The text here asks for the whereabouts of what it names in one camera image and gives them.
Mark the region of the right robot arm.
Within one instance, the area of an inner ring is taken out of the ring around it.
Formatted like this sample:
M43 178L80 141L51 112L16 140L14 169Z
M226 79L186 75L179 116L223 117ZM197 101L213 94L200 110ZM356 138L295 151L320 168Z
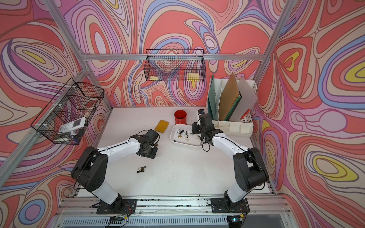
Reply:
M243 200L248 193L269 181L269 174L259 149L247 148L215 128L209 114L199 114L192 124L192 133L199 135L203 144L223 151L233 160L234 185L224 193L227 206Z

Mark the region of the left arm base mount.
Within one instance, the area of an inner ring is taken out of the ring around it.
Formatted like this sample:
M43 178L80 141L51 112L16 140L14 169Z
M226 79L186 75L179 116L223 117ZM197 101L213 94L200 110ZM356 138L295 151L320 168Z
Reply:
M128 216L135 213L137 199L117 198L112 204L107 204L100 200L97 207L97 214L126 214Z

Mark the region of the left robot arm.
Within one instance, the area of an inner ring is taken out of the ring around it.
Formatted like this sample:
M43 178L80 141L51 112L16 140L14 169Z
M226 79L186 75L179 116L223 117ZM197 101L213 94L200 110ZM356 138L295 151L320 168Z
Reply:
M152 129L130 136L127 140L102 148L86 148L71 171L71 177L86 191L109 207L121 207L121 195L107 182L106 174L111 166L132 155L154 159L160 135Z

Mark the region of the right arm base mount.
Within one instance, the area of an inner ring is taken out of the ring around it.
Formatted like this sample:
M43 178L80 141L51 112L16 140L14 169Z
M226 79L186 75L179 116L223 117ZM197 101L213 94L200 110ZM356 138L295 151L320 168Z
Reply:
M210 205L212 213L246 214L250 212L250 207L246 199L234 203L230 202L229 198L211 198Z

